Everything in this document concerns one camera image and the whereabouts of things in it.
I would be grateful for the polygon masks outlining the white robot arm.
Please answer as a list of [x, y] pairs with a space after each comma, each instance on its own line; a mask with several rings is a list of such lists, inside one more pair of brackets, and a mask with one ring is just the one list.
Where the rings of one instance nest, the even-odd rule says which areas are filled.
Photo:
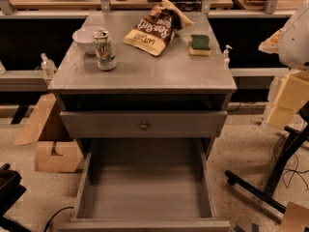
[[309, 69], [309, 0], [305, 0], [284, 26], [277, 30], [258, 49], [276, 53], [279, 61], [291, 69]]

